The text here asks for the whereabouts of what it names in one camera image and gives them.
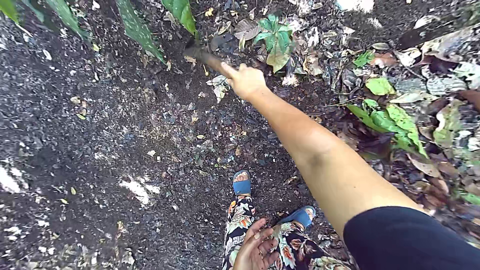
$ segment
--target dry leaf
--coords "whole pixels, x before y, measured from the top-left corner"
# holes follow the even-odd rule
[[[418,160],[413,159],[410,156],[410,154],[407,154],[407,156],[410,159],[410,161],[412,161],[412,164],[413,166],[415,166],[415,168],[419,169],[420,171],[424,172],[425,174],[431,177],[441,177],[440,172],[438,171],[435,164],[422,163]]]

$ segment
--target floral print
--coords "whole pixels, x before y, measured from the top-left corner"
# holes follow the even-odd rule
[[[232,270],[248,228],[252,225],[255,207],[250,196],[236,196],[228,208],[225,229],[223,270]],[[349,270],[341,261],[327,254],[306,234],[300,225],[292,222],[273,227],[280,256],[270,270]]]

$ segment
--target dirty hand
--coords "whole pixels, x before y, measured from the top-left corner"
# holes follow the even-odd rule
[[[232,86],[233,91],[241,99],[249,100],[252,93],[268,89],[265,84],[264,73],[252,67],[247,67],[246,64],[240,64],[238,70],[232,68],[227,63],[222,63],[223,69],[229,74],[231,79],[228,79],[228,83]]]
[[[273,229],[259,231],[265,224],[266,219],[260,219],[250,226],[233,264],[233,270],[265,270],[278,258],[278,252],[269,252],[278,244],[276,239],[267,239],[272,235]]]

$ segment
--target soil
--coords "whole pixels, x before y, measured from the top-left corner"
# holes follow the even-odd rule
[[[224,1],[192,1],[203,42],[217,30],[216,16],[223,14],[235,25],[253,7],[265,6],[264,1],[244,3],[248,8],[232,17],[222,12]],[[351,49],[399,38],[422,15],[450,8],[445,0],[411,5],[379,0],[371,16],[384,27],[372,31],[359,23],[357,13],[340,12],[330,0],[322,3],[308,15],[310,26],[328,31],[342,23],[356,29]],[[169,71],[156,59],[142,63],[144,53],[123,34],[113,0],[100,6],[93,11],[83,0],[76,6],[87,14],[80,23],[93,31],[99,52],[70,30],[66,37],[45,30],[31,12],[24,13],[24,28],[33,37],[0,20],[5,44],[0,49],[0,159],[21,189],[0,193],[1,227],[21,230],[13,240],[12,233],[0,230],[0,269],[218,269],[231,177],[239,169],[252,173],[258,217],[271,224],[301,206],[318,208],[291,157],[251,104],[233,91],[217,104],[205,83],[215,72],[205,76],[203,65],[192,68],[185,61],[190,35],[163,20],[159,1],[136,1],[135,6],[170,59]],[[205,18],[210,7],[214,16]],[[283,15],[295,12],[287,1],[269,1],[268,7],[286,11]],[[227,57],[236,64],[250,62],[248,50]],[[324,107],[339,102],[329,83],[305,77],[297,87],[282,86],[281,76],[263,68],[274,92],[330,130],[341,128],[336,123],[344,111]],[[85,120],[77,116],[83,109]],[[317,212],[310,235],[334,257],[349,260],[338,235]]]

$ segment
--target twig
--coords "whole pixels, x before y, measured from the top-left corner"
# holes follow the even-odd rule
[[[342,105],[344,103],[347,103],[347,102],[350,102],[350,101],[354,101],[354,100],[357,100],[357,99],[363,99],[361,97],[356,97],[356,98],[352,98],[352,99],[349,99],[347,101],[344,101],[344,102],[340,102],[338,104],[332,104],[332,105],[327,105],[327,106],[323,106],[322,108],[326,108],[326,107],[332,107],[332,106],[339,106],[339,105]]]

